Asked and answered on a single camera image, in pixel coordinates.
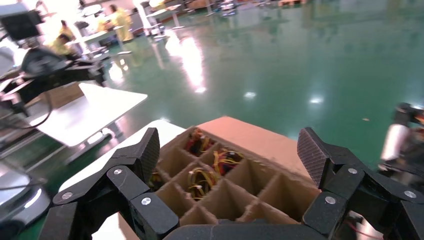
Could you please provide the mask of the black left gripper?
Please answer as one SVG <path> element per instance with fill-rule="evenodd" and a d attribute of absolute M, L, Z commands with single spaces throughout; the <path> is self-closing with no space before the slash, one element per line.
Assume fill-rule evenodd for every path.
<path fill-rule="evenodd" d="M 63 73 L 69 67 L 68 60 L 45 47 L 30 48 L 20 65 L 23 79 L 42 79 Z"/>

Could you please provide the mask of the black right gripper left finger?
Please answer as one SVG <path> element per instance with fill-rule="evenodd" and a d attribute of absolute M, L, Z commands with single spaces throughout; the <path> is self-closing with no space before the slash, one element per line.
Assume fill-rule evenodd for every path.
<path fill-rule="evenodd" d="M 139 239 L 164 239 L 180 220 L 148 186 L 159 156 L 159 133 L 150 127 L 139 143 L 116 150 L 98 172 L 53 197 L 40 239 L 90 240 L 115 213 Z"/>

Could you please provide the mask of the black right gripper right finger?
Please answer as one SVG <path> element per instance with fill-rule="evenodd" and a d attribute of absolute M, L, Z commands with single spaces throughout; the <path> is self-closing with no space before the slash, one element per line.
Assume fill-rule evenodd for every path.
<path fill-rule="evenodd" d="M 349 212 L 363 216 L 385 240 L 424 237 L 424 196 L 369 169 L 349 149 L 300 130 L 297 155 L 320 190 L 302 223 L 332 239 Z"/>

